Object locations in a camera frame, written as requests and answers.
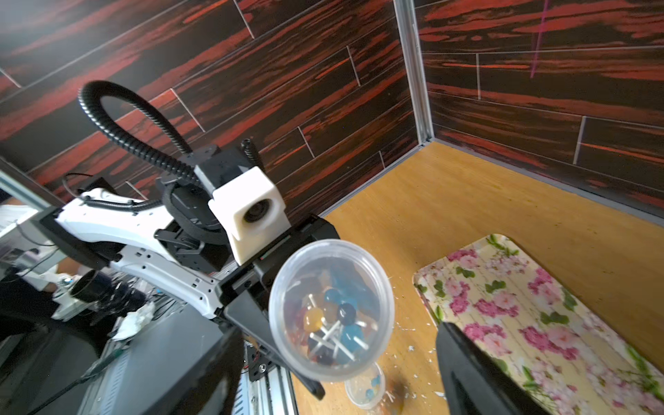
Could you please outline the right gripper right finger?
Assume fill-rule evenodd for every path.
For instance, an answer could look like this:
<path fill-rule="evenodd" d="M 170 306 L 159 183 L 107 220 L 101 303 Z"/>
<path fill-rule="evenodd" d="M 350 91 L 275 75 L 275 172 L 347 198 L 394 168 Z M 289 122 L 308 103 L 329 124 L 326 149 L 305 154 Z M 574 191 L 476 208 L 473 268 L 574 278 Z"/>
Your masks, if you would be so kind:
<path fill-rule="evenodd" d="M 437 327 L 437 361 L 451 414 L 545 414 L 453 323 Z"/>

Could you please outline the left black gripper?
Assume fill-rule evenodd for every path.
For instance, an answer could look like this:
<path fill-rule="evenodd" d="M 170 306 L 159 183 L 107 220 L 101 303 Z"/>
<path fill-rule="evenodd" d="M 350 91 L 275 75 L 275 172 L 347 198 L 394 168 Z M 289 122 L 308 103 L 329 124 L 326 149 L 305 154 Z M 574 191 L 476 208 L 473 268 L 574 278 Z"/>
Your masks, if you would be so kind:
<path fill-rule="evenodd" d="M 309 243 L 328 239 L 340 239 L 335 227 L 325 219 L 310 214 L 247 263 L 223 273 L 218 294 L 222 306 L 217 310 L 217 324 L 222 331 L 235 325 L 244 334 L 253 337 L 267 351 L 271 361 L 287 368 L 318 400 L 325 397 L 323 385 L 305 377 L 286 362 L 271 333 L 266 312 L 274 281 L 287 259 Z"/>

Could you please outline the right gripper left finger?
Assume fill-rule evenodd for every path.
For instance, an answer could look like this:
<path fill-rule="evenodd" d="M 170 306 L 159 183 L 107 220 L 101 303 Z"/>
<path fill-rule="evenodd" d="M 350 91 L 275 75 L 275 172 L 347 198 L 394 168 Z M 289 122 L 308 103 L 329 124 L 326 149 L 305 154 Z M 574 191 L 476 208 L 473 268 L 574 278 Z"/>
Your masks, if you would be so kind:
<path fill-rule="evenodd" d="M 244 340 L 231 328 L 157 402 L 149 414 L 230 414 L 240 384 Z"/>

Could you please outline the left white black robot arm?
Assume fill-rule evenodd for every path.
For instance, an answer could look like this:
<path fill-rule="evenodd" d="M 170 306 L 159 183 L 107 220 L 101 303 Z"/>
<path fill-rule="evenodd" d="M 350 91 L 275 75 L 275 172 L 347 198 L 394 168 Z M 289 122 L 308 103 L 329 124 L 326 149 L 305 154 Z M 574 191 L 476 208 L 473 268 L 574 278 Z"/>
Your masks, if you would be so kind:
<path fill-rule="evenodd" d="M 176 145 L 171 157 L 126 131 L 103 99 L 131 104 Z M 81 109 L 111 143 L 160 171 L 162 195 L 140 202 L 119 196 L 104 181 L 36 218 L 36 226 L 67 257 L 95 271 L 132 276 L 193 306 L 223 330 L 256 340 L 269 361 L 285 357 L 269 328 L 267 297 L 287 259 L 318 240 L 337 237 L 325 219 L 292 224 L 250 140 L 238 147 L 193 149 L 151 103 L 110 81 L 86 83 Z"/>

